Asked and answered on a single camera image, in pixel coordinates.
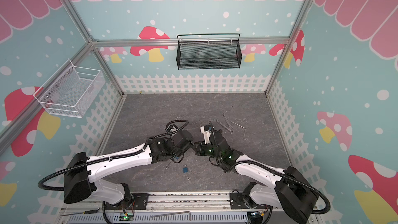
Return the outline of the large blue padlock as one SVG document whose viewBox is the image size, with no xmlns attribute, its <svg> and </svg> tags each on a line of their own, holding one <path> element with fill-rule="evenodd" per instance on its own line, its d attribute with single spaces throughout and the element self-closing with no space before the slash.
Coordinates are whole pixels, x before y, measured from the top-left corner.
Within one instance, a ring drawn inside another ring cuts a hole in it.
<svg viewBox="0 0 398 224">
<path fill-rule="evenodd" d="M 175 156 L 175 157 L 172 159 L 172 161 L 173 161 L 174 163 L 181 163 L 183 159 L 184 159 L 184 154 L 182 154 L 181 156 Z"/>
</svg>

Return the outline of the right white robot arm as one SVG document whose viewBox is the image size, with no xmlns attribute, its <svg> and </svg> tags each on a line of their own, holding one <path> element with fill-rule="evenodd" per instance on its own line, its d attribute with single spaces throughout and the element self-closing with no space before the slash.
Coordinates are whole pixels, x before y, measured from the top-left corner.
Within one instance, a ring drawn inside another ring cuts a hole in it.
<svg viewBox="0 0 398 224">
<path fill-rule="evenodd" d="M 195 143 L 196 155 L 214 159 L 214 165 L 225 173 L 234 172 L 254 180 L 241 193 L 247 207 L 282 208 L 298 224 L 307 223 L 311 215 L 323 215 L 331 210 L 325 194 L 314 188 L 298 169 L 275 168 L 251 159 L 231 148 L 222 130 L 216 130 L 211 123 L 202 126 L 200 131 L 204 140 Z"/>
</svg>

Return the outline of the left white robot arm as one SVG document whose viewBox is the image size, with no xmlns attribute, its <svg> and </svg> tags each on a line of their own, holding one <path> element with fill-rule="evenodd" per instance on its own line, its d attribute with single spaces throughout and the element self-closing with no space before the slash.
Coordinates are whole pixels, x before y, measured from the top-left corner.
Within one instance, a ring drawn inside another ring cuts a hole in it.
<svg viewBox="0 0 398 224">
<path fill-rule="evenodd" d="M 132 202 L 126 183 L 111 183 L 105 177 L 130 168 L 158 162 L 179 163 L 193 145 L 193 136 L 185 128 L 187 120 L 167 123 L 165 133 L 150 136 L 145 143 L 131 149 L 100 156 L 74 155 L 67 168 L 52 173 L 38 182 L 48 191 L 62 191 L 64 203 L 74 204 L 86 199 L 104 201 L 111 205 Z"/>
</svg>

